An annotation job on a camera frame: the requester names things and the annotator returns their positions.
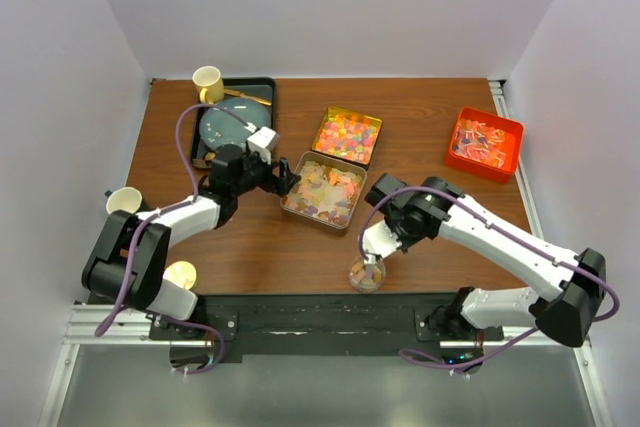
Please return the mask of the silver tin of popsicle candies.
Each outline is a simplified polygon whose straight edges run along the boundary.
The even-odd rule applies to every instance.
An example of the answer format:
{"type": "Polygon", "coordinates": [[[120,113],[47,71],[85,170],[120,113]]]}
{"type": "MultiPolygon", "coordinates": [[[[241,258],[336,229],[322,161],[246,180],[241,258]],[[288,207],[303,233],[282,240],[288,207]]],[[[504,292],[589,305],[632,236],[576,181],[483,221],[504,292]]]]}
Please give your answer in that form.
{"type": "Polygon", "coordinates": [[[307,151],[295,168],[299,182],[280,201],[283,213],[337,236],[350,226],[367,171],[341,159],[307,151]]]}

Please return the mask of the clear plastic jar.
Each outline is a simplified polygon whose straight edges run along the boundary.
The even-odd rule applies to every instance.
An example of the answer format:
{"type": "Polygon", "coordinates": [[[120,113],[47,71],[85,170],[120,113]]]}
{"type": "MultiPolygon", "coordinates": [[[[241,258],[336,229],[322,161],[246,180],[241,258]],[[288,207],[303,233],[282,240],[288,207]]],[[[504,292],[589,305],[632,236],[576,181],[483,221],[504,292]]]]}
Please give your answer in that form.
{"type": "Polygon", "coordinates": [[[349,270],[349,282],[360,293],[377,291],[386,277],[386,267],[382,258],[376,265],[365,265],[362,256],[357,257],[349,270]]]}

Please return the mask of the gold tin of gummy candies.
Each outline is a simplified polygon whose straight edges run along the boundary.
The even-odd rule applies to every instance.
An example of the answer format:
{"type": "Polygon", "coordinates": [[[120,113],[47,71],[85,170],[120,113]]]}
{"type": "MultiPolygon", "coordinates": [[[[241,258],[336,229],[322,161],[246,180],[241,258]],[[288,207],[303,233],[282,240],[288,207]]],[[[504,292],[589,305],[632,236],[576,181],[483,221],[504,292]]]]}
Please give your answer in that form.
{"type": "Polygon", "coordinates": [[[356,111],[330,106],[311,143],[313,152],[368,169],[383,121],[356,111]]]}

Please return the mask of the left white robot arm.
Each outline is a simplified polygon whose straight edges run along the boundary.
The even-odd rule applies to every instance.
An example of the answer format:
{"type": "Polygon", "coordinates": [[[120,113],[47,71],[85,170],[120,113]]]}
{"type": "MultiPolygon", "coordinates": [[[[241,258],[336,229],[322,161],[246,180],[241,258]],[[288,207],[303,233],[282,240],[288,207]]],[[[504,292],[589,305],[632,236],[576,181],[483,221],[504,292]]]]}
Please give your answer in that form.
{"type": "Polygon", "coordinates": [[[200,337],[207,315],[196,308],[198,295],[164,278],[169,250],[224,226],[241,195],[259,188],[284,197],[299,181],[285,158],[273,161],[268,155],[225,145],[217,149],[195,195],[154,211],[111,213],[82,273],[84,288],[113,301],[98,334],[122,309],[133,308],[172,318],[173,329],[185,339],[200,337]]]}

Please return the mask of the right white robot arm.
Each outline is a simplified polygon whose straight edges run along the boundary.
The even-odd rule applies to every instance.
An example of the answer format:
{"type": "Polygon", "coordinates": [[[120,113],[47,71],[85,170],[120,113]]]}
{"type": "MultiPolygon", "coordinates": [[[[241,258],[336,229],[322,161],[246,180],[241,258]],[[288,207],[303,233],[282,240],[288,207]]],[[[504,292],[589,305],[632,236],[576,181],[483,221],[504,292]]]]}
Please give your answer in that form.
{"type": "Polygon", "coordinates": [[[605,298],[606,261],[591,248],[580,253],[516,227],[439,177],[410,186],[382,175],[365,196],[383,218],[359,236],[365,259],[382,261],[425,239],[442,238],[490,260],[524,282],[516,289],[462,287],[425,322],[466,340],[490,328],[533,327],[568,347],[581,346],[605,298]]]}

